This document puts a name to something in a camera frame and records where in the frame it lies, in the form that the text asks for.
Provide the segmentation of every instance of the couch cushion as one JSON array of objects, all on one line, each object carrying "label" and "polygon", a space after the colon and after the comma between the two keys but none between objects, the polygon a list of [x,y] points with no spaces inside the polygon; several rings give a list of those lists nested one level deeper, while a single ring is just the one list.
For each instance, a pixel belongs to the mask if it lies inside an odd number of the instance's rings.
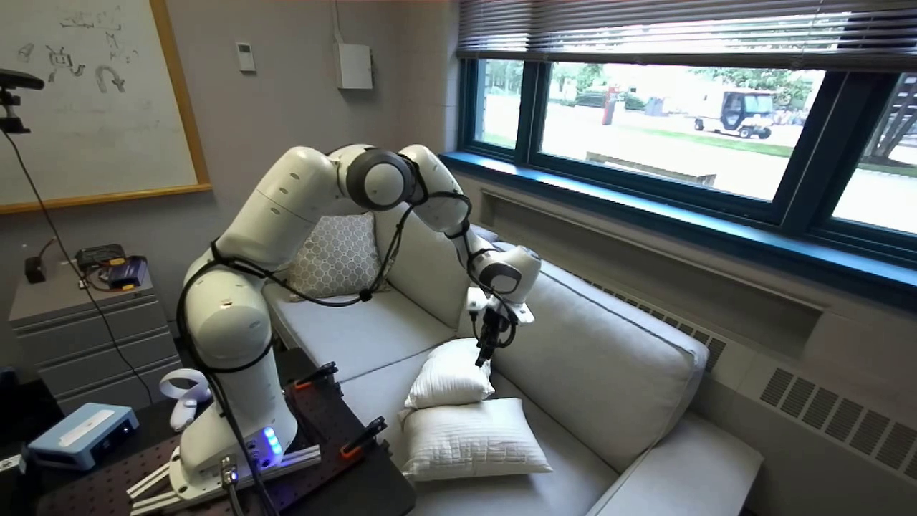
[{"label": "couch cushion", "polygon": [[[375,212],[382,260],[397,235],[401,212],[404,207]],[[424,226],[424,222],[415,216],[409,216],[404,223],[401,250],[388,273],[388,282],[442,325],[460,326],[465,316],[467,276],[455,257],[455,247],[445,235]]]},{"label": "couch cushion", "polygon": [[537,325],[495,364],[616,471],[665,440],[692,405],[708,346],[546,265]]},{"label": "couch cushion", "polygon": [[[389,425],[385,440],[389,442],[392,458],[404,468],[404,432],[401,432],[401,405],[404,397],[424,366],[427,352],[398,361],[392,366],[375,369],[369,376],[344,382],[344,401],[361,422],[385,415]],[[559,428],[546,409],[530,405],[507,378],[493,376],[500,397],[521,398],[527,425],[533,428],[547,465],[554,472],[537,475],[507,475],[507,480],[461,480],[461,481],[424,481],[415,485],[418,504],[415,516],[557,516],[557,513],[584,513],[604,490],[614,485],[616,471],[612,471],[599,455],[594,455],[581,442],[576,442],[566,428]]]},{"label": "couch cushion", "polygon": [[319,308],[268,290],[279,339],[303,346],[313,364],[338,364],[338,382],[424,352],[455,335],[397,290],[375,293],[368,305]]}]

